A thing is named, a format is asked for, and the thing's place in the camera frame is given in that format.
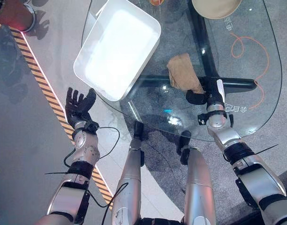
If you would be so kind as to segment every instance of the warning tape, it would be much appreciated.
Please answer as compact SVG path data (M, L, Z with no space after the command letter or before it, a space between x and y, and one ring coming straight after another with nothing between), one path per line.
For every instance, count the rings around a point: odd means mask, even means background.
M43 76L43 74L42 74L38 64L34 60L34 57L31 53L27 43L25 42L22 34L18 30L14 29L12 27L9 27L9 28L10 28L10 31L14 37L14 40L15 40L18 48L21 50L21 53L24 56L24 58L28 64L28 67L30 68L31 72L33 73L34 78L37 81L40 89L42 90L46 100L48 101L50 107L53 109L59 123L61 124L61 126L64 129L65 133L67 134L68 138L74 144L74 140L72 138L72 133L74 130L66 122L64 112L63 112L57 98L55 97L54 93L52 92L52 89L49 86L50 85L49 82ZM106 185L102 174L100 173L99 170L94 168L91 177L94 180L94 182L96 183L96 185L97 185L101 195L103 196L105 202L107 204L109 204L109 202L112 198L112 194L111 194L108 186Z

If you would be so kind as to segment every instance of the glass tabletop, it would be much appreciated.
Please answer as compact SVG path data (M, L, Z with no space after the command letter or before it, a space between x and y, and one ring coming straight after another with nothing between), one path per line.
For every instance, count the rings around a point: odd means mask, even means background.
M206 126L197 120L206 113L206 105L190 104L186 92L170 85L167 63L188 53L201 82L222 77L225 110L233 112L239 135L252 134L269 120L279 99L282 73L263 0L242 1L234 13L220 20L204 19L190 0L164 0L159 6L150 0L130 1L159 21L160 43L124 99L112 102L100 95L108 105L151 127L176 135L189 130L192 138L212 141ZM89 30L84 29L84 37ZM232 89L246 81L249 89Z

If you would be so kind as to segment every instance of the beige towel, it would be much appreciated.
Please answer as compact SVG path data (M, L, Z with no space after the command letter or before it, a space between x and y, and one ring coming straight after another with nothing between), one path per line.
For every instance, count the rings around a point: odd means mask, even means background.
M171 58L167 64L167 68L172 87L181 90L192 90L196 94L204 94L188 53Z

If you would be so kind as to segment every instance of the white plastic box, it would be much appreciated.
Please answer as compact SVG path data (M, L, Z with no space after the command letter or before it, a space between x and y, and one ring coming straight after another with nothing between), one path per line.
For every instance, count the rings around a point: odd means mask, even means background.
M127 0L109 0L75 62L78 78L110 101L124 98L159 44L161 27Z

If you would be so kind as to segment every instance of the gray carpet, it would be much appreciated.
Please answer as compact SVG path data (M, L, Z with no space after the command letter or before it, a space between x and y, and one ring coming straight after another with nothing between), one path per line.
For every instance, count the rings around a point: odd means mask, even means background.
M266 0L265 2L282 61L282 90L278 106L270 120L255 134L247 136L244 140L254 152L279 144L277 147L261 153L260 156L277 174L282 174L281 178L287 184L287 172L284 173L287 171L287 0L279 2ZM268 112L264 112L263 117L269 117L265 113ZM161 122L160 117L153 117L153 115L144 119L151 118L154 118L155 122ZM133 122L127 117L126 122L132 134ZM182 189L186 182L187 168L180 164L176 154L179 137L148 126L145 127L145 133L148 138L143 142L145 164L164 192L183 210L185 195ZM235 174L230 165L224 161L215 144L199 140L192 140L191 144L202 149L203 156L210 168L218 224L230 224L252 212L252 209L243 202L237 189Z

